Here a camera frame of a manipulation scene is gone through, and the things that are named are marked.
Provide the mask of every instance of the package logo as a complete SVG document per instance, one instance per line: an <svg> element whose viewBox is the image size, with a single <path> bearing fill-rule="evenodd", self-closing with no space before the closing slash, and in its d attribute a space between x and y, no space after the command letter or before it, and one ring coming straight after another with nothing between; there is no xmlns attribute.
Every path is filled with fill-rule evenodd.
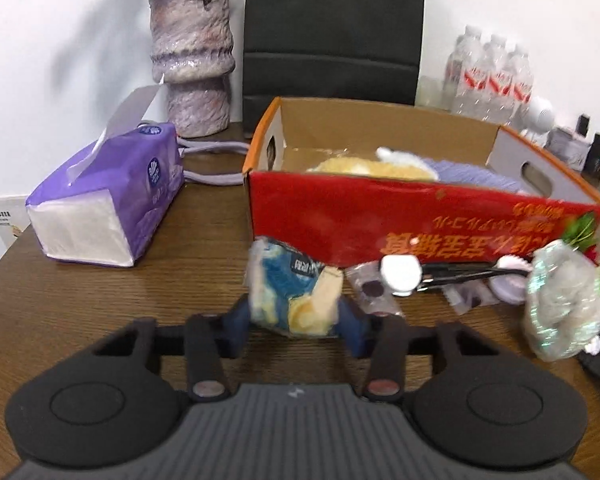
<svg viewBox="0 0 600 480"><path fill-rule="evenodd" d="M145 126L140 126L138 128L138 132L145 135L157 135L162 131L160 126L153 126L152 124L146 124Z"/></svg>
<svg viewBox="0 0 600 480"><path fill-rule="evenodd" d="M146 174L149 177L149 184L151 187L155 187L160 180L160 162L158 162L157 158L152 158L151 162L146 168Z"/></svg>

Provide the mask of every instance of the cardboard box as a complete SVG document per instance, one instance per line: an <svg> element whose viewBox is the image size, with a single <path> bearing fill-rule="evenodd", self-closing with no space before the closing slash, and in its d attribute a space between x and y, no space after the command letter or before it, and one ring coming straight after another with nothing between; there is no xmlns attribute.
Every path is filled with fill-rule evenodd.
<svg viewBox="0 0 600 480"><path fill-rule="evenodd" d="M529 196L480 187L307 173L334 154L375 160L378 146L479 166L519 179ZM276 98L244 167L253 235L330 265L384 254L423 262L528 254L594 212L600 193L513 130L424 108Z"/></svg>

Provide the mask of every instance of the tissue pack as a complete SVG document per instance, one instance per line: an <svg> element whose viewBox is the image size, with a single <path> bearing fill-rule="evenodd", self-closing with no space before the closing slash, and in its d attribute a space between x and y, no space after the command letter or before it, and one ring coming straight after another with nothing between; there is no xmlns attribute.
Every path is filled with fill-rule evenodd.
<svg viewBox="0 0 600 480"><path fill-rule="evenodd" d="M31 224L50 258L133 266L180 189L184 177L173 124L126 129L138 124L156 93L139 90L97 142L28 197Z"/></svg>

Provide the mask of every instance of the vase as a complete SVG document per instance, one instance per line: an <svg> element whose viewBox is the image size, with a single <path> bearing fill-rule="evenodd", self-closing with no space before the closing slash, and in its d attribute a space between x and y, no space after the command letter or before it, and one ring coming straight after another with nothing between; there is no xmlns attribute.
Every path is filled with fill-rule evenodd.
<svg viewBox="0 0 600 480"><path fill-rule="evenodd" d="M153 77L169 86L168 118L181 137L229 125L226 75L235 68L229 0L149 0Z"/></svg>

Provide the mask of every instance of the table surface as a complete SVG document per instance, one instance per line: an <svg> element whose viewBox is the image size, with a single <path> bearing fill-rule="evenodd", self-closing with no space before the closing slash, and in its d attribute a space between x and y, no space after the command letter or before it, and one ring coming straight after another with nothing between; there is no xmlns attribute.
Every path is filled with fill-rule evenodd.
<svg viewBox="0 0 600 480"><path fill-rule="evenodd" d="M202 155L187 165L204 171L211 161L217 172L239 171L241 159ZM179 324L194 312L224 312L245 291L249 244L241 187L187 184L133 269L49 260L27 229L0 261L0 477L18 463L3 411L20 384L135 317ZM439 294L417 294L401 302L411 324L458 320ZM600 480L600 382L574 359L546 364L535 358L520 331L520 315L520 309L499 305L474 309L461 321L532 359L584 396L589 426L573 463L590 479ZM251 335L243 357L224 364L235 383L347 382L356 387L366 367L335 340L289 340L264 331ZM182 358L166 358L163 376L183 388ZM408 358L408 389L429 376L427 358Z"/></svg>

